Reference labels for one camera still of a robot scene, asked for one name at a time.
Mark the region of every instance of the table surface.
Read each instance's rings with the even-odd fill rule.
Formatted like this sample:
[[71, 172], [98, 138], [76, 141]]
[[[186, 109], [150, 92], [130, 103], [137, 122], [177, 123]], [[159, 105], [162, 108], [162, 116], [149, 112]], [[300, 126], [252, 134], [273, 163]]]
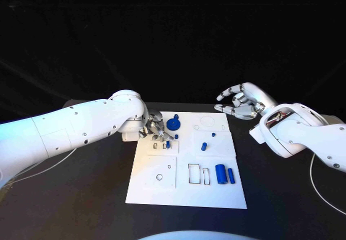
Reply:
[[[65, 107], [81, 102], [71, 100]], [[216, 113], [212, 104], [147, 103], [147, 107]], [[311, 151], [278, 157], [249, 135], [258, 121], [228, 116], [248, 209], [125, 204], [137, 142], [123, 142], [117, 133], [81, 147], [48, 172], [13, 184], [0, 202], [1, 239], [134, 240], [182, 230], [264, 240], [345, 239], [346, 216], [311, 186]], [[66, 155], [49, 158], [29, 175]], [[313, 179], [324, 198], [346, 210], [346, 174], [316, 159]]]

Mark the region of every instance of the white platform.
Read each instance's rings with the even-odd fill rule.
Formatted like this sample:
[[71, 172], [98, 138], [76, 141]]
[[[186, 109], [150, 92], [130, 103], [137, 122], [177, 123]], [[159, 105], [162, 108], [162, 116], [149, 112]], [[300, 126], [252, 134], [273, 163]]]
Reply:
[[[225, 113], [162, 112], [164, 126], [174, 114], [180, 128], [177, 131], [164, 129], [172, 136], [179, 135], [170, 148], [164, 149], [166, 142], [153, 140], [151, 135], [138, 140], [125, 203], [247, 209]], [[200, 150], [203, 142], [206, 151]], [[189, 164], [199, 164], [200, 184], [189, 183]], [[229, 179], [228, 184], [218, 184], [218, 164], [232, 168], [235, 184]], [[209, 185], [203, 183], [205, 168], [209, 169]]]

